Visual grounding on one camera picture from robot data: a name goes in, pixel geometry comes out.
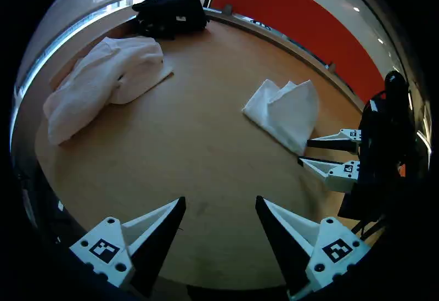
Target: white towel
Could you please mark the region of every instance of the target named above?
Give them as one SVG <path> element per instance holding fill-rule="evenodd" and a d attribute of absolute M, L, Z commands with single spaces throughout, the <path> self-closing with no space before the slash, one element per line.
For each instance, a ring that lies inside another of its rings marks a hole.
<path fill-rule="evenodd" d="M 88 125 L 108 103 L 125 104 L 172 72 L 152 38 L 105 38 L 61 82 L 43 106 L 48 138 L 60 144 Z"/>
<path fill-rule="evenodd" d="M 319 100 L 311 80 L 282 89 L 267 79 L 250 98 L 243 113 L 284 147 L 303 155 L 317 121 Z"/>

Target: crumpled white towel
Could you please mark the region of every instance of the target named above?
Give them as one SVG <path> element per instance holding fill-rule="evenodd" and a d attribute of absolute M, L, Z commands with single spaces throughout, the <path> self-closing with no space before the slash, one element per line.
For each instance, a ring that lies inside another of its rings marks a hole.
<path fill-rule="evenodd" d="M 319 100 L 311 80 L 282 89 L 269 79 L 250 98 L 243 113 L 292 152 L 303 155 L 317 121 Z"/>
<path fill-rule="evenodd" d="M 104 38 L 43 105 L 48 138 L 60 144 L 89 124 L 108 103 L 125 104 L 172 72 L 152 38 Z"/>

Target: screw hole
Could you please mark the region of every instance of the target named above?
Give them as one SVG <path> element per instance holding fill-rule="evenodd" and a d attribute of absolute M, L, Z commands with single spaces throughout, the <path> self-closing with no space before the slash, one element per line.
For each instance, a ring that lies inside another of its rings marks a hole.
<path fill-rule="evenodd" d="M 106 274 L 104 274 L 103 272 L 98 273 L 98 277 L 101 278 L 102 280 L 105 280 L 105 281 L 108 280 L 108 276 Z"/>
<path fill-rule="evenodd" d="M 340 279 L 341 278 L 341 274 L 335 274 L 334 276 L 333 276 L 333 281 L 336 281 L 336 280 L 338 280 L 338 279 Z"/>
<path fill-rule="evenodd" d="M 317 272 L 322 272 L 323 270 L 325 270 L 325 265 L 322 263 L 316 264 L 314 270 L 316 270 Z"/>
<path fill-rule="evenodd" d="M 120 272 L 124 272 L 125 270 L 127 270 L 127 267 L 123 263 L 118 263 L 116 264 L 116 270 Z"/>

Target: red wall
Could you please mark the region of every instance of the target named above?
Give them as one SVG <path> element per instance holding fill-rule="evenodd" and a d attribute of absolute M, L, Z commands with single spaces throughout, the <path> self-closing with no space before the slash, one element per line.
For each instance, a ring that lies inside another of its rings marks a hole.
<path fill-rule="evenodd" d="M 384 81 L 358 40 L 322 6 L 312 0 L 212 0 L 211 8 L 233 6 L 287 35 L 326 63 L 364 102 L 384 89 Z"/>

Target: black bag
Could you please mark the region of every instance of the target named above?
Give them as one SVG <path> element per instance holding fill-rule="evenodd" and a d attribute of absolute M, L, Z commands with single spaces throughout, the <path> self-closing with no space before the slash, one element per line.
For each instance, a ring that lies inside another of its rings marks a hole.
<path fill-rule="evenodd" d="M 175 34 L 201 31 L 207 18 L 200 0 L 145 0 L 133 5 L 139 34 L 152 38 L 174 38 Z"/>

